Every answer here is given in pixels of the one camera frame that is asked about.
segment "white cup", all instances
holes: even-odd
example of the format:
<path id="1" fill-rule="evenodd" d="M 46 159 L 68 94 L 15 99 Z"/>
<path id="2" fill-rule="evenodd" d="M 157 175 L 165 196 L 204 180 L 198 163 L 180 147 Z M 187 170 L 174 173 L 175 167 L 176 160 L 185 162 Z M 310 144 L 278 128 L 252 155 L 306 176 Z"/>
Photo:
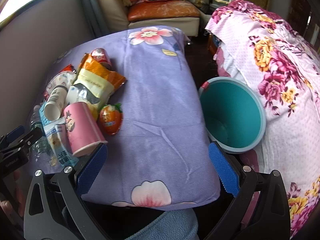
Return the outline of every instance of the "white cup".
<path id="1" fill-rule="evenodd" d="M 60 118 L 68 90 L 65 86 L 55 86 L 44 107 L 44 116 L 49 121 L 55 121 Z"/>

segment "red soda can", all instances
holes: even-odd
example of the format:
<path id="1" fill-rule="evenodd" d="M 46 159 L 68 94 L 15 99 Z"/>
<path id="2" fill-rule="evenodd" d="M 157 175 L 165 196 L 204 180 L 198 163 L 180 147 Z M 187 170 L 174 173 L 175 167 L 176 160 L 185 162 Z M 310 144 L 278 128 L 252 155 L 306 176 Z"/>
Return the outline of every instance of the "red soda can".
<path id="1" fill-rule="evenodd" d="M 105 49 L 97 48 L 91 52 L 91 56 L 108 70 L 111 70 L 112 64 Z"/>

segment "teal trash bin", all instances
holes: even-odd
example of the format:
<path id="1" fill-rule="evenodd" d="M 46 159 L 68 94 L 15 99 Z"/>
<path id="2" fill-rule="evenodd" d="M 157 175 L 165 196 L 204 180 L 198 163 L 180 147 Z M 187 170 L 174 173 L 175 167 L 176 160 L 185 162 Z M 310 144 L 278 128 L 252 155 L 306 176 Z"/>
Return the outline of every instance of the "teal trash bin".
<path id="1" fill-rule="evenodd" d="M 208 136 L 226 152 L 246 152 L 261 141 L 266 115 L 247 85 L 233 78 L 212 78 L 201 86 L 199 96 Z"/>

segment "orange leather seat cushion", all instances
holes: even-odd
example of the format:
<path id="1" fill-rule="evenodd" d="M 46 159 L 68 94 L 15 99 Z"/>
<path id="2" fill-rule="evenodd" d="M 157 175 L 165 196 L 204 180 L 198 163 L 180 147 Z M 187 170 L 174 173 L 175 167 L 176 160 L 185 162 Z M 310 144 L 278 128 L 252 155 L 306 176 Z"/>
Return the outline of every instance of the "orange leather seat cushion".
<path id="1" fill-rule="evenodd" d="M 186 0 L 142 2 L 132 5 L 128 13 L 129 22 L 177 17 L 200 17 L 200 13 L 193 4 Z"/>

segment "clear plastic bottle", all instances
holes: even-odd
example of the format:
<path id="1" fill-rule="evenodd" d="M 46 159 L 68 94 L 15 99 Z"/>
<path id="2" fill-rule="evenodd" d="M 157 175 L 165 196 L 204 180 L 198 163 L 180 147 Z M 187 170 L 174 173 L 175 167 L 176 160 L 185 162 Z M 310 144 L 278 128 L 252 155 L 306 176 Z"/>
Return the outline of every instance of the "clear plastic bottle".
<path id="1" fill-rule="evenodd" d="M 33 130 L 36 127 L 40 127 L 43 132 L 42 137 L 39 140 L 37 140 L 32 146 L 32 149 L 36 152 L 37 157 L 39 157 L 41 153 L 49 154 L 51 151 L 51 147 L 44 134 L 44 130 L 43 130 L 43 126 L 40 118 L 40 114 L 39 114 L 40 107 L 41 106 L 37 105 L 33 108 L 33 114 L 30 119 L 30 129 Z"/>

